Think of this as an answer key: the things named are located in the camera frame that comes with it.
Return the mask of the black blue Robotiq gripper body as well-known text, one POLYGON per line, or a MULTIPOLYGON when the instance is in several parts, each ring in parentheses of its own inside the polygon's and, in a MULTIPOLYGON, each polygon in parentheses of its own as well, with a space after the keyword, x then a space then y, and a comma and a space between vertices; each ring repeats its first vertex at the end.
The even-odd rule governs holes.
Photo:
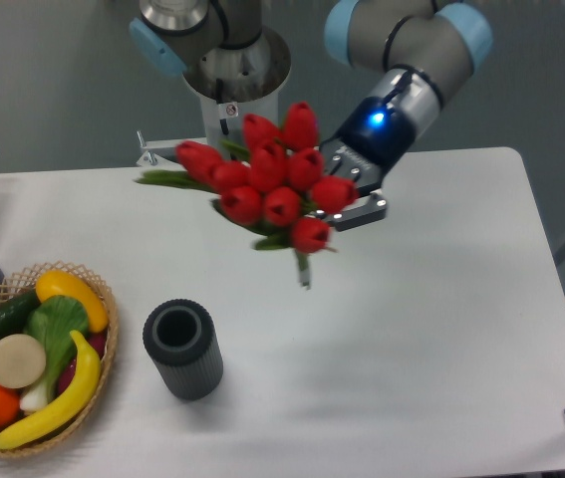
POLYGON ((416 139, 405 113, 379 97, 361 101, 333 136, 320 144, 324 172, 354 181, 360 193, 370 193, 416 139))

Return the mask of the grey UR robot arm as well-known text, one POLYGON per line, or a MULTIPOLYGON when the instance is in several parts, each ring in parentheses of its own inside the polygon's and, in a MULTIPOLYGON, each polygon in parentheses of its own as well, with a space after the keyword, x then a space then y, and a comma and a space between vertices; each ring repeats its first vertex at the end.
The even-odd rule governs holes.
MULTIPOLYGON (((240 140, 249 114, 278 117, 291 71, 283 38, 258 1, 142 1, 129 26, 146 60, 198 96, 206 139, 240 140)), ((339 231, 379 221, 389 171, 477 71, 492 45, 487 20, 459 1, 341 1, 324 27, 329 55, 381 80, 321 143, 330 174, 356 183, 362 203, 333 214, 339 231)))

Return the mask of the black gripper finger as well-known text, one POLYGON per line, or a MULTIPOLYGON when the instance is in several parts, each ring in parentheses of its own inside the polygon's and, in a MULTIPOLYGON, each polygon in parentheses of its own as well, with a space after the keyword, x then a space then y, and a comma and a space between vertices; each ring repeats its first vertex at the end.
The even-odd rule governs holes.
POLYGON ((389 203, 378 191, 373 191, 369 196, 359 199, 342 212, 326 214, 318 209, 312 216, 326 221, 338 232, 362 227, 381 221, 386 218, 389 203))

